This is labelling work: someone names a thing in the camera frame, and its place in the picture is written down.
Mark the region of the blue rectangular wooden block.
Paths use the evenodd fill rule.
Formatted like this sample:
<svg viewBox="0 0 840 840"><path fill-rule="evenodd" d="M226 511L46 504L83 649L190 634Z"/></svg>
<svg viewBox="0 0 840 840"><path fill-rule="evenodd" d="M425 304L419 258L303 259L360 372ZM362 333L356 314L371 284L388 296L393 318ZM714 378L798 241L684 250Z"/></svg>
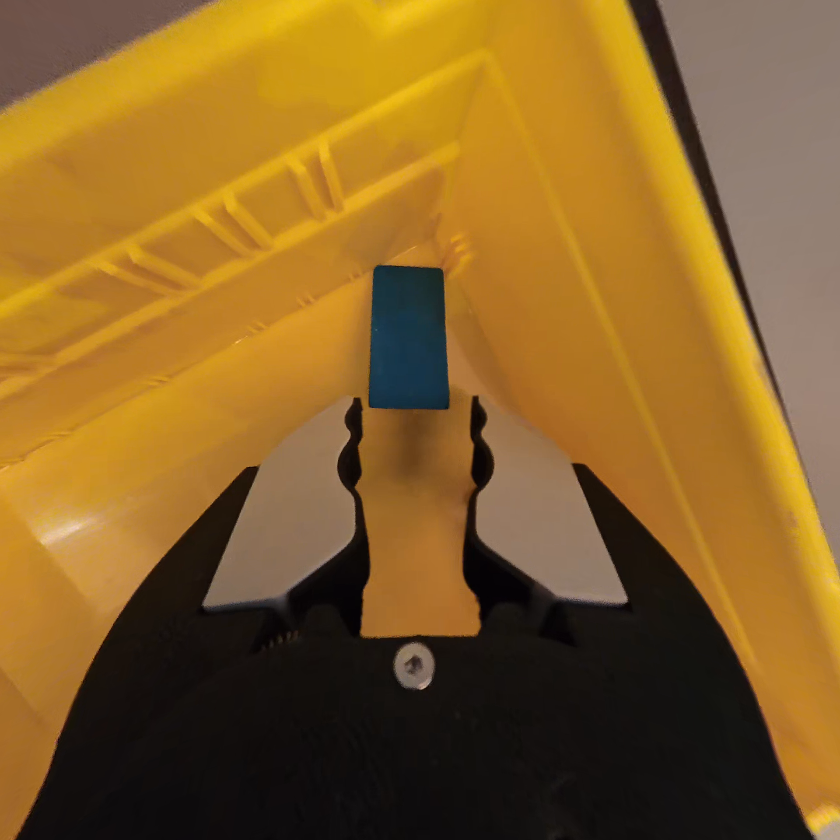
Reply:
<svg viewBox="0 0 840 840"><path fill-rule="evenodd" d="M449 408L445 275L440 268L374 268L370 350L372 408Z"/></svg>

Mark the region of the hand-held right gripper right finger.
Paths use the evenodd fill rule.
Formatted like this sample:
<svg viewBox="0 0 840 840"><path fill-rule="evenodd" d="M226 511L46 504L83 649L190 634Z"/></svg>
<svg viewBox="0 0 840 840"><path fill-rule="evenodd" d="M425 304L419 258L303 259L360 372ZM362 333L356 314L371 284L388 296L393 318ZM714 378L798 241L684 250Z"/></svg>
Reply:
<svg viewBox="0 0 840 840"><path fill-rule="evenodd" d="M628 596L573 462L486 395L471 400L463 572L482 629L500 607L531 632L570 637L566 608L628 608Z"/></svg>

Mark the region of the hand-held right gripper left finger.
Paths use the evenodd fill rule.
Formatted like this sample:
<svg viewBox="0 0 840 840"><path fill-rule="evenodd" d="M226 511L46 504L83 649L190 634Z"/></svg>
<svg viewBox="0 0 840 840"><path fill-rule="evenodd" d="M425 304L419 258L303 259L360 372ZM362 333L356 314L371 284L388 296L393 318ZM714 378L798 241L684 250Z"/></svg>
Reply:
<svg viewBox="0 0 840 840"><path fill-rule="evenodd" d="M330 605L361 630L370 547L361 496L362 403L345 396L259 464L203 608L266 608L288 629Z"/></svg>

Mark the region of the yellow plastic bin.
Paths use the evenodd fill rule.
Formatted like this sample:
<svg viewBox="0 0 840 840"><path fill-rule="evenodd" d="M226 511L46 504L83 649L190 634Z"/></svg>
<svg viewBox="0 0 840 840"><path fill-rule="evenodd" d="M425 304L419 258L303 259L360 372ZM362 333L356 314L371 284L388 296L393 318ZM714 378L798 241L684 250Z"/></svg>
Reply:
<svg viewBox="0 0 840 840"><path fill-rule="evenodd" d="M449 408L368 403L377 266ZM628 608L463 572L473 396ZM362 403L359 632L203 608ZM2 838L838 838L838 573L628 2L217 2L2 111Z"/></svg>

